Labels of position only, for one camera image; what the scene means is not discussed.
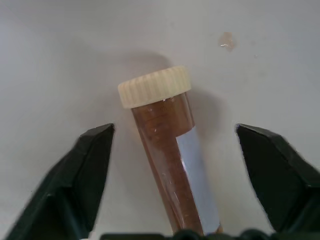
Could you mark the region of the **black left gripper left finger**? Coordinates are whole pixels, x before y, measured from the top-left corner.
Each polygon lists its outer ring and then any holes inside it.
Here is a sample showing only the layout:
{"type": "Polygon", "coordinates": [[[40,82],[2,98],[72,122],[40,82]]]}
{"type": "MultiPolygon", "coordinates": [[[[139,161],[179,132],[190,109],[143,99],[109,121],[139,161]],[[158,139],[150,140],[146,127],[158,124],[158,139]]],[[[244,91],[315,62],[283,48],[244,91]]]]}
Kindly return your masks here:
{"type": "Polygon", "coordinates": [[[107,181],[115,126],[89,129],[44,176],[3,240],[84,240],[107,181]]]}

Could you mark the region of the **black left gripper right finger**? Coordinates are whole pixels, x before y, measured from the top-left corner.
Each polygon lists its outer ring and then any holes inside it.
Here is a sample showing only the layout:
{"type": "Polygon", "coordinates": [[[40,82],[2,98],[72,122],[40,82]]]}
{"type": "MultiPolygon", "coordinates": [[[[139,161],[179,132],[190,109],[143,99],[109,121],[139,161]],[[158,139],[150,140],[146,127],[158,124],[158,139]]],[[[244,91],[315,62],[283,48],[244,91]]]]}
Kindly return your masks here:
{"type": "Polygon", "coordinates": [[[235,131],[250,183],[272,228],[320,233],[320,171],[279,134],[246,124],[235,131]]]}

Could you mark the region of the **brown test tube cream cap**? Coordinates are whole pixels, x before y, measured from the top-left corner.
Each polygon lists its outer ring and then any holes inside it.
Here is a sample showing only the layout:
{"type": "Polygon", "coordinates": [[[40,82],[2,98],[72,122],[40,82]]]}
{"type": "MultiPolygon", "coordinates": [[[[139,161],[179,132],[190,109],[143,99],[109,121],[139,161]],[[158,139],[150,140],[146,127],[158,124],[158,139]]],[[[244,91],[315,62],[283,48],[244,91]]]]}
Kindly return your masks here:
{"type": "Polygon", "coordinates": [[[131,110],[174,232],[200,235],[223,228],[210,189],[184,66],[174,66],[119,84],[122,106],[131,110]]]}

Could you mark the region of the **small clear tape scrap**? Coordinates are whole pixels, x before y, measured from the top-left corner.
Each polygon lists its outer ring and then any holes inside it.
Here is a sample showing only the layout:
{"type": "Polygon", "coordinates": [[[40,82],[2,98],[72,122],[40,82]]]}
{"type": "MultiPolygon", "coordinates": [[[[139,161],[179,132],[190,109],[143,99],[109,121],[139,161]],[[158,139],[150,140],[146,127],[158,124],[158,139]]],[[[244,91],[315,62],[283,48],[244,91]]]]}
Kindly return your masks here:
{"type": "Polygon", "coordinates": [[[218,45],[219,47],[231,52],[236,45],[233,40],[233,34],[231,32],[224,32],[218,40],[218,45]]]}

